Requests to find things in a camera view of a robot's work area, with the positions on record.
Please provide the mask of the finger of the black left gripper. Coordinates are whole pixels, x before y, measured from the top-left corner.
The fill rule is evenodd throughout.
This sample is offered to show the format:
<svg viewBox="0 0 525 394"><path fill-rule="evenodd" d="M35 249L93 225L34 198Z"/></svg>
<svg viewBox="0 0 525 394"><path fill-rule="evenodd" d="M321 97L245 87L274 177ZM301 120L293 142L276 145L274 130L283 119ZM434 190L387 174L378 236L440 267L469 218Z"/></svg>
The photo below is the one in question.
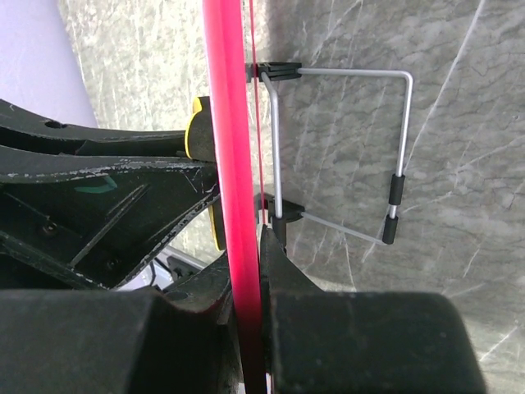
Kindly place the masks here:
<svg viewBox="0 0 525 394"><path fill-rule="evenodd" d="M218 195L212 163L2 148L1 285L118 287Z"/></svg>
<svg viewBox="0 0 525 394"><path fill-rule="evenodd" d="M120 131L52 120L1 101L1 145L73 156L181 157L184 131Z"/></svg>

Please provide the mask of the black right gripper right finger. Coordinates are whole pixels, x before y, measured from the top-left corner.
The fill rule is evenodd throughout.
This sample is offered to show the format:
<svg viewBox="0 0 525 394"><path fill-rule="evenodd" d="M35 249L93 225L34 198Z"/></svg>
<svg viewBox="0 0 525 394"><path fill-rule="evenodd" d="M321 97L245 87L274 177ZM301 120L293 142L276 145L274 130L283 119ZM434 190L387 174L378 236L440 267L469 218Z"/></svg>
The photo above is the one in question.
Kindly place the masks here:
<svg viewBox="0 0 525 394"><path fill-rule="evenodd" d="M324 291L260 239L263 332L275 393L484 393L459 311L433 292Z"/></svg>

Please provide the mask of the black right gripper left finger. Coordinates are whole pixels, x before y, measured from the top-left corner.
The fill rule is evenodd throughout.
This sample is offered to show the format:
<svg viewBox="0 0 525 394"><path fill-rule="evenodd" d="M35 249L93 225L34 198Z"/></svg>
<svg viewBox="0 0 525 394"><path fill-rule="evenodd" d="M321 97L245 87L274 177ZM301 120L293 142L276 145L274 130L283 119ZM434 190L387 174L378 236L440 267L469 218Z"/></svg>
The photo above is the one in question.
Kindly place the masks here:
<svg viewBox="0 0 525 394"><path fill-rule="evenodd" d="M226 257L166 291L75 291L1 258L4 393L234 393Z"/></svg>

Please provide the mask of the pink framed whiteboard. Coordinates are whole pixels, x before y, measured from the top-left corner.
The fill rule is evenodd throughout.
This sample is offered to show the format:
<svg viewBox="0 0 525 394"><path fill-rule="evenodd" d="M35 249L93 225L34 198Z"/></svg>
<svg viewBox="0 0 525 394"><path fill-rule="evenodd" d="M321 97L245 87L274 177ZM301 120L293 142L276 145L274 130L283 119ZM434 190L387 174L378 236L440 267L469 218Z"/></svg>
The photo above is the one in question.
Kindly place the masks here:
<svg viewBox="0 0 525 394"><path fill-rule="evenodd" d="M267 390L239 1L203 2L212 122L245 390Z"/></svg>

